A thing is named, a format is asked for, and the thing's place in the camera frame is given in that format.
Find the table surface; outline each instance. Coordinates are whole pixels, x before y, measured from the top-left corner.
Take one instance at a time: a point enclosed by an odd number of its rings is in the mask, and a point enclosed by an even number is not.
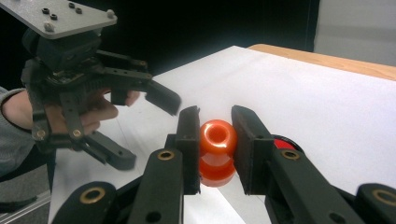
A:
[[[396,67],[378,63],[367,63],[362,61],[350,60],[346,58],[333,57],[324,54],[311,53],[297,49],[285,49],[281,47],[257,44],[249,47],[257,51],[295,59],[298,61],[323,65],[348,72],[360,73],[372,77],[382,77],[385,79],[396,80]]]
[[[154,80],[180,95],[180,109],[198,105],[201,123],[231,122],[233,105],[252,109],[270,133],[297,142],[330,183],[356,193],[362,183],[396,187],[391,172],[396,163],[389,156],[396,145],[396,82],[390,76],[378,78],[391,73],[392,67],[369,65],[257,45],[221,50]],[[375,72],[360,75],[367,70]],[[144,97],[119,111],[116,119],[102,122],[99,131],[136,154],[135,169],[121,172],[84,152],[58,150],[49,220],[79,186],[99,180],[119,188],[141,176],[149,154],[163,148],[166,135],[176,132],[177,116],[169,116]],[[200,195],[185,197],[189,224],[269,223],[263,211],[263,198],[246,197],[237,175],[224,187],[202,186]]]

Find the black plastic part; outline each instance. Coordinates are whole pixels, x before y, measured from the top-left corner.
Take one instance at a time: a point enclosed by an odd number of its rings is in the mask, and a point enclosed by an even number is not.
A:
[[[183,154],[184,194],[200,192],[199,176],[199,109],[191,106],[180,111],[176,134],[176,149]]]
[[[155,81],[150,81],[146,88],[146,100],[166,111],[176,115],[181,104],[180,96]]]
[[[347,202],[347,204],[349,204],[349,206],[353,207],[356,196],[344,191],[343,189],[339,189],[337,187],[335,187],[335,189],[341,195],[341,197],[343,197],[343,199]]]
[[[238,143],[233,154],[234,166],[238,172],[245,194],[266,194],[268,169],[274,138],[265,128],[256,113],[240,105],[232,108],[233,127]]]
[[[118,203],[119,203],[119,216],[113,223],[126,223],[134,205],[134,199],[139,189],[140,183],[143,176],[139,176],[137,179],[129,182],[128,184],[117,189]]]
[[[183,222],[182,153],[159,149],[150,154],[127,223]]]
[[[166,141],[165,141],[165,148],[176,148],[176,134],[175,133],[169,133],[166,136]]]
[[[111,103],[125,105],[128,91],[145,91],[150,102],[172,115],[177,113],[181,100],[175,92],[152,81],[152,75],[145,73],[146,62],[109,52],[96,52],[100,43],[97,38],[93,33],[84,33],[42,40],[30,30],[25,32],[25,47],[40,58],[27,61],[21,77],[32,102],[32,136],[42,153],[72,147],[74,150],[83,149],[100,162],[117,169],[132,169],[135,155],[129,150],[105,136],[95,139],[84,134],[79,115],[89,109],[90,97],[98,91],[110,89],[113,91]],[[98,55],[106,58],[106,62],[114,57],[113,64],[122,61],[124,68],[132,70],[104,67],[96,57],[92,57]],[[57,69],[66,70],[54,73]],[[68,134],[52,133],[45,111],[47,104],[62,106]]]
[[[86,135],[85,140],[87,141],[90,148],[93,147],[101,154],[106,155],[105,162],[116,169],[130,170],[134,168],[136,155],[130,150],[121,147],[107,136],[99,132],[94,132],[92,134]]]
[[[94,31],[54,40],[40,36],[35,52],[31,53],[43,60],[50,70],[58,72],[76,67],[94,56],[100,44],[101,39]]]
[[[106,182],[91,182],[69,196],[52,224],[114,223],[118,215],[114,186]]]
[[[294,215],[284,200],[265,197],[264,203],[272,224],[294,223]]]
[[[294,215],[293,223],[363,223],[304,153],[274,150],[270,168]]]
[[[381,184],[359,186],[354,208],[367,224],[396,223],[396,189]]]

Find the wooden table edge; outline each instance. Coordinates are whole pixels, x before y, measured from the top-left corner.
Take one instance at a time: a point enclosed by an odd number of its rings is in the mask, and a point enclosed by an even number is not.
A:
[[[361,62],[346,58],[306,52],[297,49],[286,49],[265,44],[253,45],[248,47],[248,49],[254,49],[260,52],[270,53],[301,62],[313,63],[371,77],[381,77],[396,81],[396,67],[389,65]]]

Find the dark wall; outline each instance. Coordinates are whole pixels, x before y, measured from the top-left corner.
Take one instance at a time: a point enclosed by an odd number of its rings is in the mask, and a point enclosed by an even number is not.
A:
[[[113,9],[116,25],[102,32],[101,49],[148,62],[151,74],[177,68],[230,46],[265,43],[313,50],[318,0],[108,1],[77,0]],[[26,27],[0,10],[0,85],[20,87]]]

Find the human hand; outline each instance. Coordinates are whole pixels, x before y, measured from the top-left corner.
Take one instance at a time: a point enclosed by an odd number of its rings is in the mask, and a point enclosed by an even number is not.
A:
[[[112,105],[105,94],[108,90],[99,90],[92,95],[87,103],[88,111],[80,115],[84,133],[89,134],[100,126],[100,121],[114,119],[118,109]],[[128,91],[125,104],[131,106],[139,97],[138,91]],[[11,96],[2,107],[3,115],[15,125],[30,130],[33,128],[32,106],[27,91]],[[62,108],[59,105],[46,105],[46,114],[53,133],[67,133]]]

